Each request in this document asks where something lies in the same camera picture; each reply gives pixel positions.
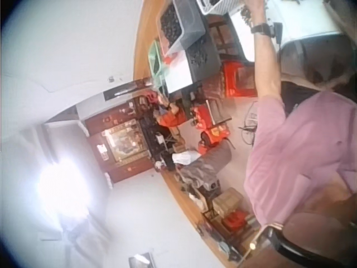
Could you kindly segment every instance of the pink shirt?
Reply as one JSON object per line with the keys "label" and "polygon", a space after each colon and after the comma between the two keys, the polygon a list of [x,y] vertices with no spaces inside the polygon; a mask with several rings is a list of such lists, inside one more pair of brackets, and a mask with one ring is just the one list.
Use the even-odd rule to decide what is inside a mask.
{"label": "pink shirt", "polygon": [[335,171],[357,191],[356,113],[355,103],[332,92],[307,99],[288,118],[281,101],[259,100],[244,188],[260,224],[283,223]]}

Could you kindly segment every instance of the white crate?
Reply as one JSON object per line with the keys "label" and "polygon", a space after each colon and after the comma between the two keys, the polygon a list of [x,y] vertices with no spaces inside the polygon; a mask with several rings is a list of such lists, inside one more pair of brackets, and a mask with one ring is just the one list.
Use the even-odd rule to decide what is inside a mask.
{"label": "white crate", "polygon": [[242,0],[220,0],[212,6],[209,0],[196,0],[203,15],[224,15],[244,4]]}

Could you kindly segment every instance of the green container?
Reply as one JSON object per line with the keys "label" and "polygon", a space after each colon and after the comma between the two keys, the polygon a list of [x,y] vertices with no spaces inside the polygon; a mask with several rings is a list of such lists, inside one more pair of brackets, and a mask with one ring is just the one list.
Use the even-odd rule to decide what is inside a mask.
{"label": "green container", "polygon": [[160,43],[157,40],[154,40],[154,42],[150,46],[148,60],[152,80],[154,82],[154,85],[159,88],[162,86],[163,71],[165,69],[165,65],[162,62],[160,53]]}

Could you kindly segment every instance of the wristwatch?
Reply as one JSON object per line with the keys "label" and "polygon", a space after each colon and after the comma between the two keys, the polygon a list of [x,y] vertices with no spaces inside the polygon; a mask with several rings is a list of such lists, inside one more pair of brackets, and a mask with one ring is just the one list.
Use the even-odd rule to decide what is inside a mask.
{"label": "wristwatch", "polygon": [[272,29],[266,23],[256,25],[256,26],[252,27],[252,29],[250,31],[252,34],[266,35],[266,36],[269,36],[270,38],[274,37],[274,33],[273,33]]}

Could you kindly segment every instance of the cardboard box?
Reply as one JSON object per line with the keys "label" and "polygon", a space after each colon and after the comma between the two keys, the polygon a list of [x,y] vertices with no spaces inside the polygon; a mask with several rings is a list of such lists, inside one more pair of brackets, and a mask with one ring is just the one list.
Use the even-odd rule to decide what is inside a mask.
{"label": "cardboard box", "polygon": [[243,196],[234,188],[229,188],[223,194],[213,199],[213,210],[219,216],[225,218],[231,212],[234,212],[240,206]]}

